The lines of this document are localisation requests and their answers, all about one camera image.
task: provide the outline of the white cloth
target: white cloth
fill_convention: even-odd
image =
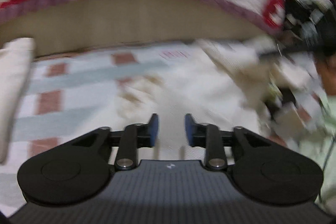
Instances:
[[[219,52],[226,53],[224,46],[215,45]],[[161,72],[160,76],[139,77],[129,83],[116,101],[96,113],[69,139],[101,126],[122,130],[130,123],[147,123],[152,113],[159,115],[157,143],[154,149],[140,149],[139,159],[202,160],[203,149],[191,148],[187,143],[184,129],[187,113],[191,113],[197,122],[212,123],[221,130],[243,126],[267,137],[267,132],[260,129],[258,113],[264,110],[262,100],[268,92],[268,77],[252,79],[241,73],[246,67],[239,65],[235,75],[228,74],[223,70],[223,64],[232,63],[195,47],[192,58],[186,63],[176,65],[169,72]],[[212,61],[216,58],[222,66]]]
[[[311,79],[307,70],[284,59],[278,65],[274,64],[272,75],[278,87],[290,87],[295,90],[305,88]]]
[[[34,57],[34,40],[19,38],[0,50],[0,162],[6,159],[14,114]]]
[[[221,45],[209,40],[200,40],[201,48],[229,73],[242,73],[251,80],[268,81],[273,61],[259,61],[258,53],[275,48],[273,39],[261,35],[242,43]]]

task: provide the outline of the black device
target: black device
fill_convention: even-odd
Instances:
[[[262,53],[261,58],[293,52],[313,52],[320,59],[334,55],[336,0],[285,0],[283,30],[291,30],[296,35],[294,43],[279,42],[278,50]]]
[[[186,137],[205,148],[203,163],[138,164],[137,149],[154,146],[158,124],[154,114],[124,131],[98,128],[27,160],[17,174],[27,204],[3,223],[331,223],[314,204],[323,173],[312,160],[243,127],[221,131],[187,114]]]

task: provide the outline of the ribbed black surface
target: ribbed black surface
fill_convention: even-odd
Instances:
[[[327,224],[331,218],[313,203],[280,208],[250,201],[224,173],[206,171],[199,161],[143,160],[135,170],[116,173],[91,200],[66,208],[28,203],[10,220],[14,224]]]

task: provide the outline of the light blue stripe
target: light blue stripe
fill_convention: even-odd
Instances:
[[[68,136],[99,107],[77,108],[17,119],[12,142]]]
[[[80,85],[110,81],[136,75],[144,75],[149,70],[163,67],[167,67],[167,65],[162,61],[157,60],[142,64],[133,63],[118,67],[80,71],[70,75],[46,77],[40,80],[33,80],[29,84],[26,95],[73,88]]]
[[[50,60],[42,60],[42,61],[34,62],[33,67],[34,68],[39,68],[39,67],[45,67],[45,66],[61,64],[61,63],[71,63],[73,60],[74,60],[73,58],[69,58],[69,57],[61,57],[61,58],[55,58],[55,59],[50,59]]]

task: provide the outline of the checkered blanket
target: checkered blanket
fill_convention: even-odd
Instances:
[[[66,136],[111,101],[132,77],[167,70],[190,54],[190,47],[173,42],[34,63],[16,114],[7,162],[0,166],[0,210],[9,216],[25,204],[16,181],[22,163],[64,143]]]

